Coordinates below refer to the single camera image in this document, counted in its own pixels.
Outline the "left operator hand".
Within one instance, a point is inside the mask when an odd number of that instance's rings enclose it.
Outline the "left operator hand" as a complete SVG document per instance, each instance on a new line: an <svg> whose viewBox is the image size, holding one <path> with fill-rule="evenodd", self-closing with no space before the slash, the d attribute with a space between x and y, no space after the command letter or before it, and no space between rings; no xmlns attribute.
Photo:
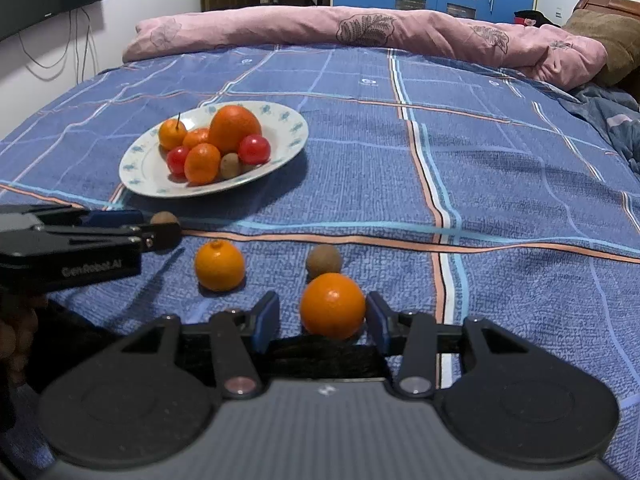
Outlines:
<svg viewBox="0 0 640 480"><path fill-rule="evenodd" d="M12 387L24 384L27 351L38 326L36 310L47 302L45 296L10 299L1 310L1 379Z"/></svg>

